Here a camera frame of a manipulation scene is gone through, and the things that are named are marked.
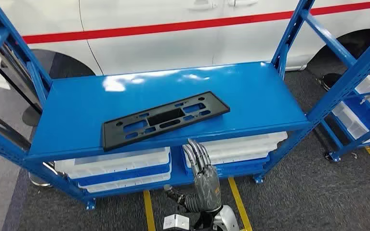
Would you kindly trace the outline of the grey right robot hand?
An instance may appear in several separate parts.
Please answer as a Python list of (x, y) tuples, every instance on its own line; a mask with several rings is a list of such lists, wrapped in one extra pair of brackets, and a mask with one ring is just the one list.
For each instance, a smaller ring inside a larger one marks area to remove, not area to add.
[(166, 195), (187, 212), (214, 212), (222, 207), (221, 189), (217, 169), (211, 164), (208, 152), (201, 143), (188, 139), (183, 145), (193, 171), (194, 193), (181, 193), (171, 185), (164, 185)]

